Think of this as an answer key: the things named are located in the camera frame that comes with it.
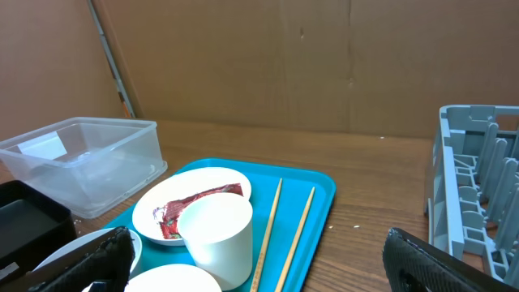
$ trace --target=gray plastic basket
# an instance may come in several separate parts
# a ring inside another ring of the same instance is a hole
[[[500,115],[519,116],[519,107],[440,109],[425,213],[430,244],[460,260],[463,252],[479,255],[486,273],[519,288],[519,128],[500,131]],[[487,235],[489,222],[495,238]]]

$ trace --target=chopstick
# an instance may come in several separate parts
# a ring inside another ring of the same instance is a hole
[[[292,247],[290,247],[289,254],[286,257],[285,266],[283,266],[283,271],[281,271],[281,275],[279,281],[277,282],[276,292],[281,292],[283,289],[283,285],[285,284],[286,275],[289,273],[290,264],[292,264],[292,259],[294,258],[295,249],[298,246],[299,237],[302,233],[302,228],[305,225],[305,221],[307,220],[308,210],[310,210],[311,201],[314,197],[315,187],[311,189],[310,196],[308,196],[307,206],[305,206],[304,211],[302,212],[301,221],[299,221],[298,231],[296,231],[294,236],[294,241],[292,242]]]
[[[281,192],[282,183],[283,178],[280,178],[279,184],[277,185],[276,196],[274,197],[274,202],[272,203],[272,208],[270,210],[270,216],[268,218],[267,229],[265,230],[265,235],[263,237],[263,243],[261,244],[258,263],[256,264],[256,270],[254,271],[254,278],[252,278],[251,292],[256,292],[260,286],[261,272],[263,271],[263,264],[265,262],[265,256],[267,255],[268,240],[270,239],[274,217],[276,216],[277,202],[279,201],[279,194]]]

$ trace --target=black container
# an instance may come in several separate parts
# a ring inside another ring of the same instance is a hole
[[[23,182],[0,185],[0,286],[75,238],[68,208]]]

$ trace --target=table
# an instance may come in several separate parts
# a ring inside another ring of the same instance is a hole
[[[167,172],[98,218],[76,217],[79,236],[106,225],[187,163],[221,157],[318,170],[337,183],[305,291],[390,291],[382,265],[389,228],[427,240],[423,196],[431,140],[171,121],[158,122],[157,131]],[[0,182],[6,179],[0,170]]]

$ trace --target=white sticker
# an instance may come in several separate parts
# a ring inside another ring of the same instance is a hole
[[[18,148],[22,154],[50,160],[66,154],[65,146],[55,131],[20,143]]]
[[[0,270],[0,280],[7,277],[10,273],[13,273],[19,268],[19,266],[16,263],[10,263],[5,268]]]

